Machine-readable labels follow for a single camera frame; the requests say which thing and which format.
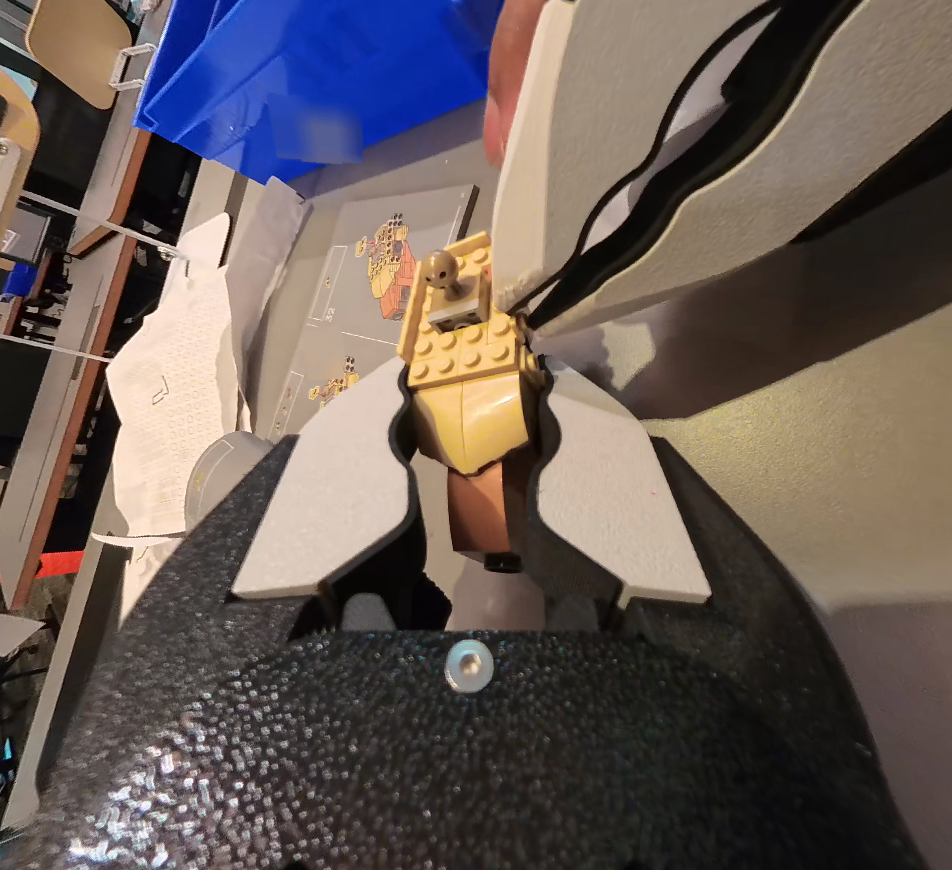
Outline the person's right hand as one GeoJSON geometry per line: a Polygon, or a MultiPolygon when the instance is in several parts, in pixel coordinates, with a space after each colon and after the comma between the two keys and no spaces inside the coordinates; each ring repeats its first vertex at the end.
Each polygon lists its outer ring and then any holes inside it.
{"type": "Polygon", "coordinates": [[[483,120],[486,157],[499,169],[514,120],[534,32],[546,0],[506,0],[489,56],[483,120]]]}

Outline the grey desk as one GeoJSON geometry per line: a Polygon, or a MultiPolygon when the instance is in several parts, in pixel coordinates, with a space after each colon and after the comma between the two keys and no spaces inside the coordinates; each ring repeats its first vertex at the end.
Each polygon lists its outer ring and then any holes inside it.
{"type": "Polygon", "coordinates": [[[101,652],[14,868],[950,868],[950,118],[645,313],[619,390],[712,567],[618,631],[225,601],[274,448],[101,652]]]}

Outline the blue plastic bin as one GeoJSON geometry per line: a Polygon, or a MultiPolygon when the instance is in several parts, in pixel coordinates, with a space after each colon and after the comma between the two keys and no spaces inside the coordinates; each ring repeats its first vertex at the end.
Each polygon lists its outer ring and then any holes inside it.
{"type": "Polygon", "coordinates": [[[484,98],[505,0],[174,0],[135,125],[284,182],[484,98]]]}

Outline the plywood chair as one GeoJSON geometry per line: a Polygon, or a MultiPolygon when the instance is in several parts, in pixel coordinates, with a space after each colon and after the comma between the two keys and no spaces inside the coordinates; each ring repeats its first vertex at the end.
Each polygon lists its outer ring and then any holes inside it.
{"type": "Polygon", "coordinates": [[[131,46],[125,19],[107,0],[36,0],[26,45],[39,65],[88,104],[108,111],[121,51],[131,46]]]}

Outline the clear plastic tray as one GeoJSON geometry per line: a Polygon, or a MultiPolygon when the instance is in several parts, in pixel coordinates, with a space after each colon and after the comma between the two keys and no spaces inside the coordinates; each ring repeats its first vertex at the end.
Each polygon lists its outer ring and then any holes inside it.
{"type": "Polygon", "coordinates": [[[116,92],[142,90],[157,50],[158,46],[150,42],[120,50],[114,61],[109,87],[116,92]]]}

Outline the white circle-print paper bag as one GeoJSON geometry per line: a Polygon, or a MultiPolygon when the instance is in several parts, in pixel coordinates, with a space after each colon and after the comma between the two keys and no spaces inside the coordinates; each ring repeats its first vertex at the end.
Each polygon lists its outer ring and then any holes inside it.
{"type": "Polygon", "coordinates": [[[185,496],[197,460],[236,429],[239,387],[227,268],[231,219],[220,213],[186,232],[154,310],[107,367],[120,427],[113,491],[126,544],[186,530],[185,496]]]}

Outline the grey instruction booklet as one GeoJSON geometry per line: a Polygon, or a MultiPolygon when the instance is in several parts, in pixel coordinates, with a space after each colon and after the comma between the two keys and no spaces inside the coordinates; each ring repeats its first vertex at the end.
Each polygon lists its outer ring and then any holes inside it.
{"type": "Polygon", "coordinates": [[[189,478],[184,522],[197,525],[283,436],[396,350],[417,263],[467,235],[480,189],[466,184],[349,201],[338,213],[295,350],[261,436],[229,433],[189,478]]]}

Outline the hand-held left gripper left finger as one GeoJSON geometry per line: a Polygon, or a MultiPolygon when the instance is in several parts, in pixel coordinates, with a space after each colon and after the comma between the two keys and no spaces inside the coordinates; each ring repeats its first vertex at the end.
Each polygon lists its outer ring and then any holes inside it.
{"type": "Polygon", "coordinates": [[[242,600],[317,591],[420,514],[407,364],[392,357],[302,427],[232,583],[242,600]]]}

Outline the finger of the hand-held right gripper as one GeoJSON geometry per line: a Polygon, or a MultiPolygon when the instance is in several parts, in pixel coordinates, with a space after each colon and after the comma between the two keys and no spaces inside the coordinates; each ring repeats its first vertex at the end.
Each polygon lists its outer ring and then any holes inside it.
{"type": "Polygon", "coordinates": [[[555,335],[656,304],[792,241],[950,112],[951,0],[862,0],[777,126],[687,195],[647,253],[529,319],[555,335]]]}
{"type": "Polygon", "coordinates": [[[685,95],[777,0],[546,0],[492,217],[494,302],[567,278],[601,207],[655,158],[685,95]]]}

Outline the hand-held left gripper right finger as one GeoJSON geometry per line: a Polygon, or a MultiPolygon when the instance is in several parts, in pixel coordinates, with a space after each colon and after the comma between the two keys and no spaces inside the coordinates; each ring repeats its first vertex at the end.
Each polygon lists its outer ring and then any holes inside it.
{"type": "Polygon", "coordinates": [[[545,364],[560,440],[541,471],[541,523],[621,583],[619,606],[706,602],[707,576],[641,422],[567,364],[545,364]]]}

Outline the tan brick-built model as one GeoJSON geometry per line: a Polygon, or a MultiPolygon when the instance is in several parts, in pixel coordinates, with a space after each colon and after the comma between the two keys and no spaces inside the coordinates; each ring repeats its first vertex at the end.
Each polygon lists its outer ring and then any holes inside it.
{"type": "Polygon", "coordinates": [[[526,317],[494,302],[493,248],[480,232],[417,265],[398,355],[417,450],[446,469],[450,539],[487,572],[523,570],[525,499],[506,488],[528,461],[544,372],[526,317]]]}

